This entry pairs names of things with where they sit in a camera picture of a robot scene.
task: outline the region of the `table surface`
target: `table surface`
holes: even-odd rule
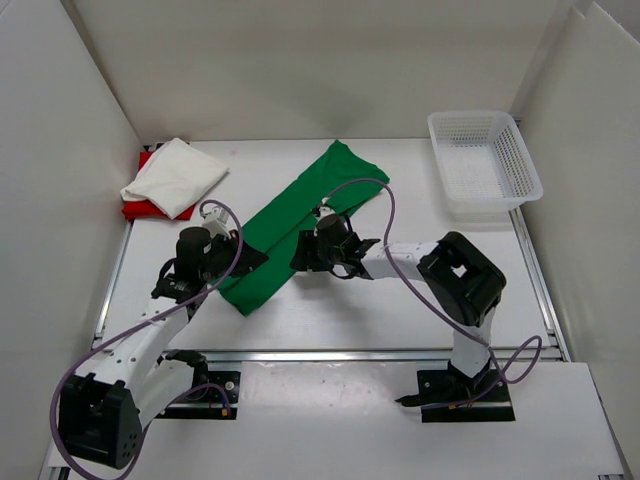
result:
[[[456,424],[421,424],[418,409],[392,401],[416,390],[416,368],[245,363],[237,420],[155,420],[129,478],[596,480],[622,473],[587,365],[537,365],[509,387],[514,422]],[[523,368],[515,364],[510,374]],[[64,466],[55,450],[47,464]]]
[[[424,242],[463,232],[505,274],[492,343],[515,348],[532,335],[548,345],[546,327],[514,228],[505,214],[491,224],[448,216],[428,139],[345,140],[353,152],[391,178],[398,211],[391,241]],[[246,222],[318,157],[330,140],[219,141],[192,145],[224,161],[230,173],[206,198],[229,205]],[[380,194],[353,217],[361,238],[380,238],[389,200]],[[136,220],[106,317],[104,338],[132,326],[145,309],[162,264],[175,254],[190,222]],[[432,300],[426,285],[422,291]],[[398,280],[341,281],[328,274],[296,274],[264,306],[243,317],[216,292],[170,348],[197,350],[450,349],[451,330]]]

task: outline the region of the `green cloth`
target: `green cloth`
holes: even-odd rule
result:
[[[335,141],[271,203],[242,228],[253,248],[269,255],[269,261],[246,277],[229,279],[222,296],[243,315],[261,307],[295,273],[289,268],[300,230],[313,230],[316,219],[311,209],[334,188],[349,180],[375,178],[385,183],[389,177],[375,165],[355,156],[345,144]],[[355,212],[382,187],[374,183],[351,185],[328,202],[336,212]]]

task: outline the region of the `white partition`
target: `white partition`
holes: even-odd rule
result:
[[[151,142],[424,137],[434,111],[508,111],[572,1],[75,4],[120,104]]]
[[[527,224],[574,359],[640,475],[640,44],[575,12],[522,125],[545,188]]]
[[[139,142],[59,2],[0,11],[0,478],[33,479],[55,383],[90,345]]]

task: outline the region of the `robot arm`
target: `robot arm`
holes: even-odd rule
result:
[[[160,270],[139,322],[195,297],[230,267],[238,242],[225,221],[224,214],[214,210],[202,227],[180,233],[176,258]],[[244,276],[266,260],[244,243],[231,276]],[[88,374],[68,379],[60,396],[58,431],[71,455],[125,467],[149,423],[179,395],[207,382],[202,355],[185,350],[163,355],[200,305],[190,304],[151,323],[123,339]]]
[[[399,278],[378,239],[361,240],[348,217],[336,214],[326,205],[317,207],[314,213],[318,218],[316,228],[299,233],[291,268],[327,271],[343,279]],[[506,285],[504,275],[458,232],[449,232],[437,242],[394,243],[387,248],[404,276],[427,283],[449,317],[480,340],[475,342],[454,331],[448,365],[451,388],[433,399],[419,399],[417,405],[440,403],[452,395],[459,396],[459,392],[471,398],[489,371],[491,323]],[[346,275],[335,274],[335,265],[342,266]],[[417,406],[411,401],[406,403]]]

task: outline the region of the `stack of folded cloths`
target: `stack of folded cloths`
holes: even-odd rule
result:
[[[189,220],[195,203],[229,167],[178,138],[153,153],[141,153],[136,178],[120,191],[127,220],[168,217]]]

